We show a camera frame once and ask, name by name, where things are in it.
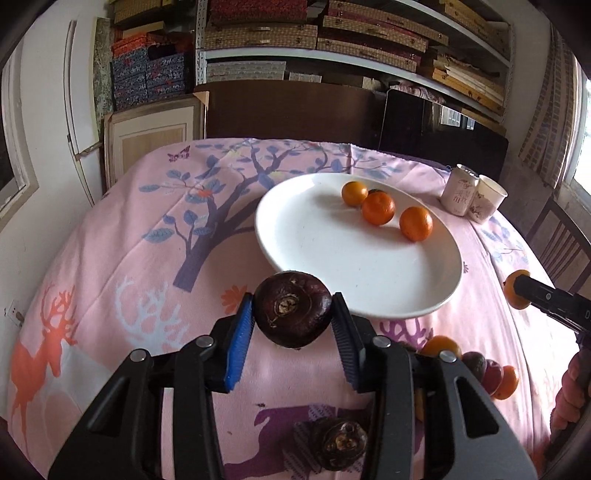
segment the deer print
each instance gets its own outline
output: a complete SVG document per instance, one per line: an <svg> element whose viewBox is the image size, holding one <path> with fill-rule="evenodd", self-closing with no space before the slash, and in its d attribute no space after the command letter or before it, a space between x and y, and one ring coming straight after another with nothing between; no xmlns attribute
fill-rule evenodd
<svg viewBox="0 0 591 480"><path fill-rule="evenodd" d="M65 340L69 345L76 344L74 334L78 324L74 318L76 307L72 307L72 297L76 287L72 287L71 292L58 292L57 297L52 299L49 312L46 315L47 296L52 287L53 285L49 285L46 288L41 299L40 315L43 340L39 350L34 356L31 356L26 347L18 340L12 354L11 379L17 392L12 405L11 419L16 410L20 408L22 435L25 439L27 456L27 404L33 400L45 383L47 366L51 368L54 377L61 375L62 340Z"/></svg>

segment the table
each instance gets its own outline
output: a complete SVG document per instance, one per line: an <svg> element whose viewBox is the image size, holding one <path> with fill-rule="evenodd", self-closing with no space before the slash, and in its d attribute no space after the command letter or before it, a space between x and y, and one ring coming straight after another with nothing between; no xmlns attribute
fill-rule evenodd
<svg viewBox="0 0 591 480"><path fill-rule="evenodd" d="M9 429L44 475L82 412L127 354L177 350L233 313L246 291L273 273L253 232L259 198L276 183L312 172L387 182L428 205L455 237L464 276L441 309L376 331L416 347L454 338L521 374L496 404L538 459L574 334L533 307L512 310L501 284L519 268L550 284L511 224L496 213L480 227L442 210L448 172L354 145L254 139L203 140L147 155L83 219L53 261L15 346ZM340 365L332 331L296 351L255 329L241 382L216 394L217 430L228 480L307 480L319 467L306 447L307 422L363 410ZM172 478L171 395L163 412L163 474ZM424 442L417 422L415 477ZM323 472L321 477L358 477Z"/></svg>

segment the purple animal print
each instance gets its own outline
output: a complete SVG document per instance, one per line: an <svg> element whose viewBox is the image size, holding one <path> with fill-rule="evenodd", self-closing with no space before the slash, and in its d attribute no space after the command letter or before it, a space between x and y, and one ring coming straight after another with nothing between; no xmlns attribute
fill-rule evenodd
<svg viewBox="0 0 591 480"><path fill-rule="evenodd" d="M176 162L176 161L177 161L179 158L181 158L181 159L183 159L183 160L184 160L185 158L188 158L188 157L189 157L189 149L191 149L191 145L189 145L189 146L188 146L188 147L186 147L186 148L183 148L183 149L182 149L182 150L181 150L179 153L177 153L177 154L174 154L174 155L172 155L172 154L170 154L170 153L169 153L169 154L168 154L168 161L169 161L170 163L173 163L173 162Z"/></svg>
<svg viewBox="0 0 591 480"><path fill-rule="evenodd" d="M365 410L346 410L328 405L268 408L258 413L254 425L268 423L259 434L259 451L242 463L226 463L228 480L243 480L251 476L267 476L285 471L292 480L308 480L312 472L320 472L308 448L310 422L323 417L347 417L364 425Z"/></svg>
<svg viewBox="0 0 591 480"><path fill-rule="evenodd" d="M427 340L433 336L433 329L421 328L421 323L418 318L414 319L415 333L411 334L408 331L407 322L410 320L395 320L391 322L380 322L379 329L383 335L387 336L394 342L406 342L412 345L417 350L420 350Z"/></svg>

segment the electrical outlet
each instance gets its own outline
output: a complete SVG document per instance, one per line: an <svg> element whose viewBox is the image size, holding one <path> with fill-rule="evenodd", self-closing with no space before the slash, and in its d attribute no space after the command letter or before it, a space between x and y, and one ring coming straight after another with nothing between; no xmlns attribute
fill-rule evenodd
<svg viewBox="0 0 591 480"><path fill-rule="evenodd" d="M4 316L17 327L22 327L22 322L17 318L17 301L13 300L11 304L4 309Z"/></svg>

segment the human hand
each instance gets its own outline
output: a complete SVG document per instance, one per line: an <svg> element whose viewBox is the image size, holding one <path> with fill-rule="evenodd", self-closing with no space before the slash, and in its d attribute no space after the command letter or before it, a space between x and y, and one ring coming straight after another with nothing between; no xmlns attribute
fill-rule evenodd
<svg viewBox="0 0 591 480"><path fill-rule="evenodd" d="M562 376L562 388L556 395L556 406L550 416L550 431L564 430L568 423L576 422L581 416L580 408L585 403L583 390L576 380L579 376L579 354L571 359L569 369ZM591 396L591 385L588 394Z"/></svg>

